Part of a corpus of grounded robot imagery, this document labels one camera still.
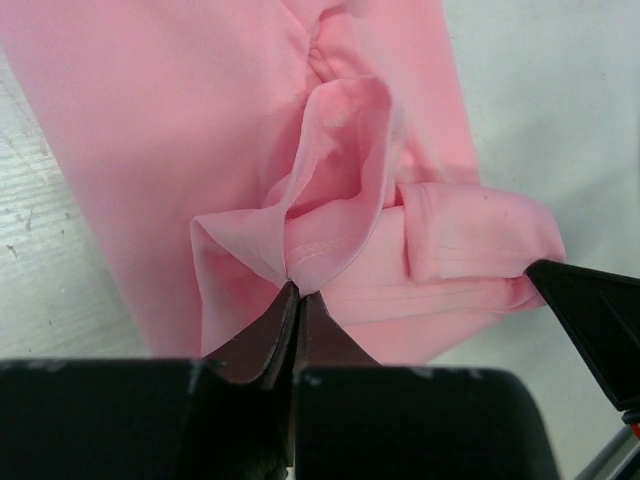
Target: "pink cloth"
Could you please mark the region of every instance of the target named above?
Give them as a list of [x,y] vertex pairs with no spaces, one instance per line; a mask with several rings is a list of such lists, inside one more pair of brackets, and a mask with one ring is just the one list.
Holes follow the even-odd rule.
[[483,188],[435,0],[0,0],[2,44],[157,355],[292,279],[387,363],[541,304],[551,214]]

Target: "tabletop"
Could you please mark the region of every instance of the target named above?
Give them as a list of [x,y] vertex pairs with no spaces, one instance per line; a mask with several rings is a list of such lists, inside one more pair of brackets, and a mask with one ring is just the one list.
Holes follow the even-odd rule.
[[[640,3],[445,0],[483,182],[553,211],[569,261],[640,276]],[[0,357],[148,355],[0,56]],[[573,478],[621,428],[549,309],[434,364],[508,369]]]

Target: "white surface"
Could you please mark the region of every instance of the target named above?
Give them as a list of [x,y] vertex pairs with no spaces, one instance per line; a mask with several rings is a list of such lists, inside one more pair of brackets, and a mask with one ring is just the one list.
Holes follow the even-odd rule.
[[[640,2],[445,7],[485,183],[548,204],[572,263],[640,276]],[[144,355],[3,57],[0,81],[0,356]],[[547,309],[437,363],[520,376],[566,478],[621,426]]]

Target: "pink garment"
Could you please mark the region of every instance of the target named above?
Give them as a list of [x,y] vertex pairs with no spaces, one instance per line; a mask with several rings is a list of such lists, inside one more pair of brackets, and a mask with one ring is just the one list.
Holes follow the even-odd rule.
[[0,0],[0,38],[157,355],[292,279],[378,360],[542,302],[551,214],[483,188],[435,0]]

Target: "folded fabric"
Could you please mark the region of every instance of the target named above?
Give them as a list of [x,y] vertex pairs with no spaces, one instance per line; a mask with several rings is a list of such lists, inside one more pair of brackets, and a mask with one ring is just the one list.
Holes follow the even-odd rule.
[[438,1],[0,0],[0,38],[156,355],[292,279],[386,363],[542,302],[551,214],[483,188]]

